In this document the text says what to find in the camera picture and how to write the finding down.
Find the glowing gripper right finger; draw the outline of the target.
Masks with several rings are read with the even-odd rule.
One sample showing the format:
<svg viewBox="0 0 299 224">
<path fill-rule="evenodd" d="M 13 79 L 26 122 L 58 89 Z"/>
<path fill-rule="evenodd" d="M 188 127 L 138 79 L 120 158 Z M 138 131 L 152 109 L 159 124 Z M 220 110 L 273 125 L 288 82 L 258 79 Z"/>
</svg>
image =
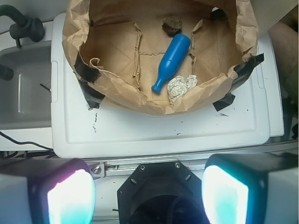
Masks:
<svg viewBox="0 0 299 224">
<path fill-rule="evenodd" d="M 212 224 L 297 224 L 299 157 L 213 154 L 206 161 L 201 190 Z"/>
</svg>

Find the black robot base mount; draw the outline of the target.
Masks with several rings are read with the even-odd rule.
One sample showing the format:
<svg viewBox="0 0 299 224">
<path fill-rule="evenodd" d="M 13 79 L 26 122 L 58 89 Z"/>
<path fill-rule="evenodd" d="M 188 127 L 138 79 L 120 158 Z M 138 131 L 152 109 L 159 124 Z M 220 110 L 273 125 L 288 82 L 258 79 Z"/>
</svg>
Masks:
<svg viewBox="0 0 299 224">
<path fill-rule="evenodd" d="M 207 224 L 202 181 L 180 165 L 136 169 L 117 190 L 121 224 Z"/>
</svg>

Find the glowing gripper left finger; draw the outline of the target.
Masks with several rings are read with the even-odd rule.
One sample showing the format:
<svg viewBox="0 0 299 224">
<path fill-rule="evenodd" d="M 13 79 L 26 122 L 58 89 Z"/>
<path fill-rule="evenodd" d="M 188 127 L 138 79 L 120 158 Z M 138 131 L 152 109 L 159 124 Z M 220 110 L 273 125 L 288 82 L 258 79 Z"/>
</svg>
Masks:
<svg viewBox="0 0 299 224">
<path fill-rule="evenodd" d="M 82 159 L 0 161 L 2 224 L 89 224 L 95 183 Z"/>
</svg>

